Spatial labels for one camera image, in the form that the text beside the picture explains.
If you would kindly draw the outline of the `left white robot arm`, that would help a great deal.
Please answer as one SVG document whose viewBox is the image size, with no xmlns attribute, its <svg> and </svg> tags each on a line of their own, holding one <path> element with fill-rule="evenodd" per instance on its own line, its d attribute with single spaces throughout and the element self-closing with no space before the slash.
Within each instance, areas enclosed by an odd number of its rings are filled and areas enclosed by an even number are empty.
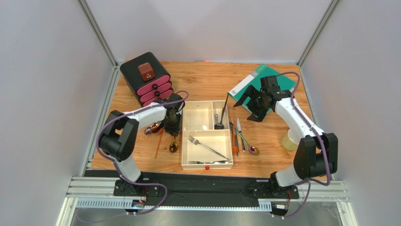
<svg viewBox="0 0 401 226">
<path fill-rule="evenodd" d="M 134 111 L 112 111 L 97 134 L 97 152 L 112 162 L 122 180 L 140 185 L 138 179 L 142 173 L 132 155 L 138 132 L 159 122 L 164 132 L 176 138 L 181 130 L 185 100 L 179 93 L 173 93 Z"/>
</svg>

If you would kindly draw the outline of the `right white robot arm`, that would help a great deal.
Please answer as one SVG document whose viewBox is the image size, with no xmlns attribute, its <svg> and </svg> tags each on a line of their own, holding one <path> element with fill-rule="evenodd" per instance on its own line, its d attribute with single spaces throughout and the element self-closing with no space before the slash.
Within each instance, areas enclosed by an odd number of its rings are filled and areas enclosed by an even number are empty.
<svg viewBox="0 0 401 226">
<path fill-rule="evenodd" d="M 295 91 L 282 89 L 276 75 L 262 77 L 260 88 L 248 85 L 235 106 L 245 105 L 251 112 L 249 121 L 261 122 L 269 110 L 279 115 L 288 125 L 286 141 L 296 146 L 292 166 L 271 175 L 279 188 L 299 185 L 316 177 L 326 176 L 324 186 L 338 167 L 338 138 L 320 129 L 302 111 L 295 100 Z"/>
</svg>

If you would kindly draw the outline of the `gold ornate spoon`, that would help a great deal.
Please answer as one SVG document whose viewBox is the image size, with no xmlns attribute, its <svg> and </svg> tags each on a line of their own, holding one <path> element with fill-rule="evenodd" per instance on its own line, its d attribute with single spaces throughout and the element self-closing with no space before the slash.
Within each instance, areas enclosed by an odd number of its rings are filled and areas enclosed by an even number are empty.
<svg viewBox="0 0 401 226">
<path fill-rule="evenodd" d="M 169 146 L 169 151 L 171 153 L 175 153 L 178 150 L 178 148 L 179 148 L 179 145 L 178 145 L 177 141 L 173 141 Z"/>
</svg>

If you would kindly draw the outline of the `black spoon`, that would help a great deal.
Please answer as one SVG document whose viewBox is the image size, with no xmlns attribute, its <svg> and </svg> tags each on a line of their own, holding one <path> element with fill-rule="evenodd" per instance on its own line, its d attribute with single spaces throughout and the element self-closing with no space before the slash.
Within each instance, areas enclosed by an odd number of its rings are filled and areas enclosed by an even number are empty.
<svg viewBox="0 0 401 226">
<path fill-rule="evenodd" d="M 224 114 L 225 114 L 225 110 L 226 110 L 226 106 L 227 106 L 227 102 L 228 102 L 228 97 L 229 97 L 229 93 L 227 93 L 227 97 L 226 97 L 226 100 L 225 100 L 225 104 L 224 104 L 224 106 L 223 106 L 223 108 L 222 108 L 220 121 L 217 122 L 217 123 L 214 125 L 214 129 L 224 129 L 224 128 L 225 128 L 225 126 L 224 126 L 224 124 L 223 124 L 223 117 L 224 117 Z"/>
</svg>

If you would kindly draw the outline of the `iridescent long spoon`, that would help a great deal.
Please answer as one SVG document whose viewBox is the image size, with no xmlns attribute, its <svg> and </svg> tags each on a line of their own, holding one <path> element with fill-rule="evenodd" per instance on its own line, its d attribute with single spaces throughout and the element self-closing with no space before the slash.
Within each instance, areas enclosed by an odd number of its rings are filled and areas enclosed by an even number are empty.
<svg viewBox="0 0 401 226">
<path fill-rule="evenodd" d="M 238 147 L 239 147 L 239 153 L 240 153 L 241 151 L 243 152 L 243 150 L 242 150 L 242 143 L 241 143 L 241 137 L 240 137 L 240 135 L 238 134 L 238 130 L 237 130 L 237 126 L 236 126 L 235 122 L 234 122 L 234 127 L 235 127 L 236 136 L 237 136 L 237 139 L 238 139 Z M 246 139 L 245 139 L 245 144 L 246 144 L 247 152 L 249 152 L 250 154 L 253 154 L 253 155 L 258 155 L 258 154 L 259 154 L 259 150 L 258 150 L 257 148 L 255 148 L 254 146 L 251 146 L 251 145 L 246 141 Z"/>
</svg>

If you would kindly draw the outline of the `orange spoon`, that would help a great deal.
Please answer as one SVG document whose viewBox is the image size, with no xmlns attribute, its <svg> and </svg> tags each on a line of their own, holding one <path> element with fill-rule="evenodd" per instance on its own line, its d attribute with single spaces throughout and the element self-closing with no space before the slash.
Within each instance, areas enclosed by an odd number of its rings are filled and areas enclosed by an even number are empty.
<svg viewBox="0 0 401 226">
<path fill-rule="evenodd" d="M 230 122 L 231 125 L 231 132 L 232 132 L 232 153 L 235 156 L 238 156 L 238 146 L 236 145 L 236 138 L 235 138 L 235 130 L 234 130 L 234 123 L 233 121 Z"/>
</svg>

